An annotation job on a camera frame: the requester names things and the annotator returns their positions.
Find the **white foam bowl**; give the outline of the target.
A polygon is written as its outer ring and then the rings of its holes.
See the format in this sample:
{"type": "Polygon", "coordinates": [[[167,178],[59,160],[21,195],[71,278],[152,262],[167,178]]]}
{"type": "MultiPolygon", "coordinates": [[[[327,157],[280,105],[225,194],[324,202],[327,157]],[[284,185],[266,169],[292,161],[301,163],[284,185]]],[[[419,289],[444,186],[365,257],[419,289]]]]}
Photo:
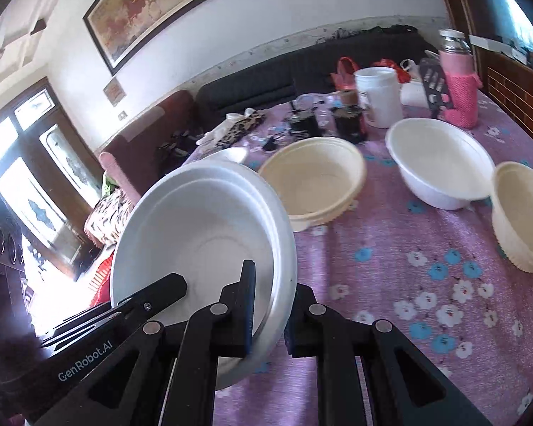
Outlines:
{"type": "Polygon", "coordinates": [[[422,202],[455,211],[487,198],[495,164],[469,134],[432,118],[406,118],[386,133],[385,144],[404,183],[422,202]]]}
{"type": "Polygon", "coordinates": [[[165,325],[215,304],[256,266],[251,350],[218,362],[219,389],[235,385],[265,362],[292,312],[297,280],[295,236],[274,189],[254,170],[228,160],[186,164],[162,178],[135,205],[112,262],[111,303],[119,304],[177,273],[187,294],[156,314],[165,325]]]}

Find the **cream plastic bowl edge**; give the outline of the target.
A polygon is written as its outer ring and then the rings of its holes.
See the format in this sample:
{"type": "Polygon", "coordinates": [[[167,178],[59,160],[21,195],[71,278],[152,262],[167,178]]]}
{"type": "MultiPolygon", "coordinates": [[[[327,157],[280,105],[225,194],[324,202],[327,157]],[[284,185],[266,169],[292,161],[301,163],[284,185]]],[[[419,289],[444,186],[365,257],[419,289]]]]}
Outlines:
{"type": "Polygon", "coordinates": [[[517,268],[533,273],[533,169],[503,162],[496,166],[492,184],[496,239],[517,268]]]}

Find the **large cream plastic bowl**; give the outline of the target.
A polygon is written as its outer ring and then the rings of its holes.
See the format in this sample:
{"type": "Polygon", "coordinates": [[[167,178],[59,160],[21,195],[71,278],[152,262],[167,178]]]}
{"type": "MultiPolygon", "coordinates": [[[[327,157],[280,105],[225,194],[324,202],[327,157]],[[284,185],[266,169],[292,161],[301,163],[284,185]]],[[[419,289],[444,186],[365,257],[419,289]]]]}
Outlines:
{"type": "Polygon", "coordinates": [[[279,196],[292,229],[326,224],[348,210],[367,179],[360,150],[338,137],[311,137],[270,157],[259,169],[279,196]]]}

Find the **wooden glass door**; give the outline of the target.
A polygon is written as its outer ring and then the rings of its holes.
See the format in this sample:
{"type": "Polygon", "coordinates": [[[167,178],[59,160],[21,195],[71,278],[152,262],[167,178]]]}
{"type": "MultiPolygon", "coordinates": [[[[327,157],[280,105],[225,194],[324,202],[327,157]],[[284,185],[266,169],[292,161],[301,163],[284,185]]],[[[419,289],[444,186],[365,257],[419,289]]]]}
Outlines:
{"type": "Polygon", "coordinates": [[[0,194],[31,246],[76,280],[99,254],[84,222],[102,169],[47,78],[0,108],[0,194]]]}

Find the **white glove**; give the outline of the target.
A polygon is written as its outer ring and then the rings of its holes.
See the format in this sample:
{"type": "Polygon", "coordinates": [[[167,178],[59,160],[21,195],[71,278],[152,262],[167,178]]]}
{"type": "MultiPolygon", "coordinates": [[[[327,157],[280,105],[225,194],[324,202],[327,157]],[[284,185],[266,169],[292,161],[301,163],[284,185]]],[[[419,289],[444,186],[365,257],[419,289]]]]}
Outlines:
{"type": "Polygon", "coordinates": [[[238,113],[229,113],[226,114],[226,118],[220,122],[215,128],[213,128],[211,131],[204,134],[203,137],[200,137],[198,141],[196,141],[196,145],[204,145],[208,144],[210,142],[214,142],[219,140],[221,137],[223,137],[229,129],[238,121],[241,121],[244,118],[248,118],[250,114],[253,114],[255,110],[253,108],[247,108],[244,110],[242,114],[238,113]]]}

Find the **leopard print pouch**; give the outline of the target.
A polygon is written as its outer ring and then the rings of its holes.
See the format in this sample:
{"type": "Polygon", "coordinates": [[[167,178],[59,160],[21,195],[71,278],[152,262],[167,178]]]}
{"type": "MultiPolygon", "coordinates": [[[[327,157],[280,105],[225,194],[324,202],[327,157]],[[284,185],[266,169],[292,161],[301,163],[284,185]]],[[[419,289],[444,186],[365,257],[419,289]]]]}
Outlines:
{"type": "Polygon", "coordinates": [[[266,118],[265,114],[252,111],[250,114],[244,114],[235,121],[231,121],[222,136],[216,140],[215,146],[219,149],[231,147],[251,131],[262,125],[266,118]]]}

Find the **small black adapter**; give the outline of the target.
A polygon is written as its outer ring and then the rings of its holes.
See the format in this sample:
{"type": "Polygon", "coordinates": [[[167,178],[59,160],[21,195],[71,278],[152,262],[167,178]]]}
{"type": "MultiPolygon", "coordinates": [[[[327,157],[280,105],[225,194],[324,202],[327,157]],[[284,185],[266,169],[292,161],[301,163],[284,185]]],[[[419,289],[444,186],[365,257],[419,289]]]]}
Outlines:
{"type": "Polygon", "coordinates": [[[265,153],[276,151],[278,149],[278,143],[277,143],[278,140],[279,140],[278,136],[268,137],[262,146],[262,150],[265,153]]]}

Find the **black canister with cork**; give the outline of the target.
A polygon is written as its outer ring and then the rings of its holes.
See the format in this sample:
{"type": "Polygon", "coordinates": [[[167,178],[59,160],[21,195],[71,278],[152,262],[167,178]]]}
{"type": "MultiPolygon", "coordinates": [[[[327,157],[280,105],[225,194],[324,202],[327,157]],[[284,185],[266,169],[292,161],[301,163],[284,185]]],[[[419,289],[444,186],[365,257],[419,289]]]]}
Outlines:
{"type": "Polygon", "coordinates": [[[330,111],[340,138],[353,144],[368,138],[364,110],[359,106],[356,91],[336,91],[330,111]]]}

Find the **white plastic jar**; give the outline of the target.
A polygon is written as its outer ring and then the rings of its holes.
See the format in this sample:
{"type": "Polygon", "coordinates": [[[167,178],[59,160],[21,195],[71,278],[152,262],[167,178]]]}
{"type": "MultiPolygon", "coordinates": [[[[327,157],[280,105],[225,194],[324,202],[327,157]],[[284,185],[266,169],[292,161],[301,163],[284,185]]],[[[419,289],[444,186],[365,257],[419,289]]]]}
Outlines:
{"type": "Polygon", "coordinates": [[[403,118],[400,83],[395,71],[389,74],[363,74],[356,78],[359,104],[368,125],[388,129],[403,118]]]}

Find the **black round canister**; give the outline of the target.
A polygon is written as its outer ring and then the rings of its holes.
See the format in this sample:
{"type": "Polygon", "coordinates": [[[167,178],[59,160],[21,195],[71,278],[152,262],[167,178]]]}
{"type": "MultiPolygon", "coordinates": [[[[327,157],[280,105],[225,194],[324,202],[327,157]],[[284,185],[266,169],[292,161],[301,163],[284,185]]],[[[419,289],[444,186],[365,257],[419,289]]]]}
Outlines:
{"type": "Polygon", "coordinates": [[[300,108],[295,101],[290,102],[291,111],[284,118],[291,136],[300,138],[321,137],[322,130],[316,117],[316,106],[300,108]]]}

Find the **black phone stand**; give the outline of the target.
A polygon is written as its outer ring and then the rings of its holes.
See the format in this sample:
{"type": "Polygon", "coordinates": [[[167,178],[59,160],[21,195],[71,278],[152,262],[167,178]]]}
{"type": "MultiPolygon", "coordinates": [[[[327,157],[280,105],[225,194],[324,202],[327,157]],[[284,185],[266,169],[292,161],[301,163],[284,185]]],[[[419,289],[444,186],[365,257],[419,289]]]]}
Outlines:
{"type": "Polygon", "coordinates": [[[442,111],[453,108],[447,77],[440,63],[430,58],[421,59],[418,68],[431,117],[438,118],[442,111]]]}

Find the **red plastic bag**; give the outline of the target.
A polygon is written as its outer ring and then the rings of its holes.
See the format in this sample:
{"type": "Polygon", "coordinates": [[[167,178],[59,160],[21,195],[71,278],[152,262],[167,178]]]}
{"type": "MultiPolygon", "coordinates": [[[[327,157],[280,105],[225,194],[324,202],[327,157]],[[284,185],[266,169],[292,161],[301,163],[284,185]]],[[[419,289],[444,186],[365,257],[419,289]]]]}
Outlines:
{"type": "Polygon", "coordinates": [[[356,78],[363,74],[389,74],[395,71],[401,85],[411,81],[411,76],[396,62],[383,58],[374,62],[369,67],[361,67],[349,57],[341,57],[337,62],[337,71],[330,74],[331,80],[337,91],[352,91],[356,87],[356,78]]]}

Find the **wooden brick pattern cabinet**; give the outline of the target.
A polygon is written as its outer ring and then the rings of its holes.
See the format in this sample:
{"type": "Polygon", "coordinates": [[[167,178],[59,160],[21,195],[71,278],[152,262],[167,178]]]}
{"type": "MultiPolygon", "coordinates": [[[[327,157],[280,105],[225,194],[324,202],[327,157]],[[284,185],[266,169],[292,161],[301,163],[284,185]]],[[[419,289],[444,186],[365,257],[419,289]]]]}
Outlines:
{"type": "Polygon", "coordinates": [[[505,54],[473,50],[483,92],[533,140],[533,70],[505,54]]]}

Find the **black sofa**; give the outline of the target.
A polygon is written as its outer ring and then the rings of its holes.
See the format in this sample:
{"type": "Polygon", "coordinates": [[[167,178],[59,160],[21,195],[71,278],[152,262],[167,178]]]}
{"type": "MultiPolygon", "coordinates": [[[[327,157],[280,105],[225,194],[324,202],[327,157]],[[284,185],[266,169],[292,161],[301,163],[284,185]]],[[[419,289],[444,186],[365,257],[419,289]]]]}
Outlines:
{"type": "Polygon", "coordinates": [[[200,126],[210,131],[229,113],[268,109],[305,93],[335,91],[331,75],[342,57],[367,67],[382,59],[418,62],[434,49],[410,25],[377,26],[353,36],[325,39],[204,85],[195,96],[200,126]]]}

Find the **small wall plaque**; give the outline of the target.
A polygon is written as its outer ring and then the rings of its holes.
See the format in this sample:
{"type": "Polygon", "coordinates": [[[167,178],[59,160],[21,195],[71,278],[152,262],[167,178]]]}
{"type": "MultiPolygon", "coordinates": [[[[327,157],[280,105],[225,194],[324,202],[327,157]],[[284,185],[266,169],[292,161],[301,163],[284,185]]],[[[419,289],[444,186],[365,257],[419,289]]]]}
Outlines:
{"type": "Polygon", "coordinates": [[[103,88],[103,91],[104,96],[111,103],[112,107],[116,107],[126,97],[126,92],[116,77],[113,77],[108,82],[108,85],[103,88]]]}

